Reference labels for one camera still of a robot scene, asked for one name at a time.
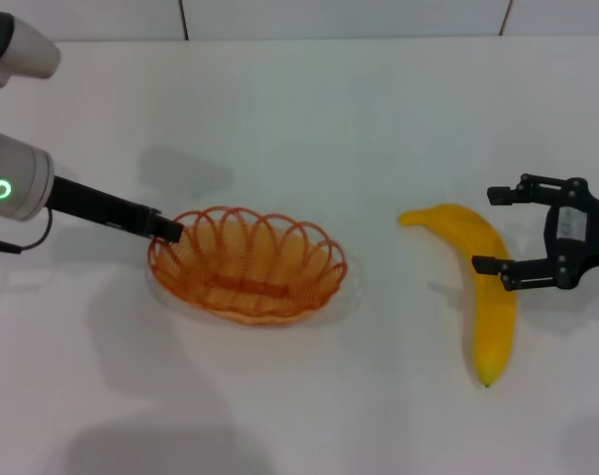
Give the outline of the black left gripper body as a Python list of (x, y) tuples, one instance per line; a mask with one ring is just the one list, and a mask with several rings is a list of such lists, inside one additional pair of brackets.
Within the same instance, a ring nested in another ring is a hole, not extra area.
[(158, 211), (69, 179), (56, 176), (50, 191), (50, 208), (88, 222), (144, 237), (159, 237)]

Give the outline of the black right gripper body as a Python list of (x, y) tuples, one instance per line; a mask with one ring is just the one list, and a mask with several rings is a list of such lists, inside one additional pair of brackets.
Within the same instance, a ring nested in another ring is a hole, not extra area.
[(599, 266), (599, 199), (580, 177), (548, 179), (553, 198), (544, 239), (554, 286), (571, 290), (587, 271)]

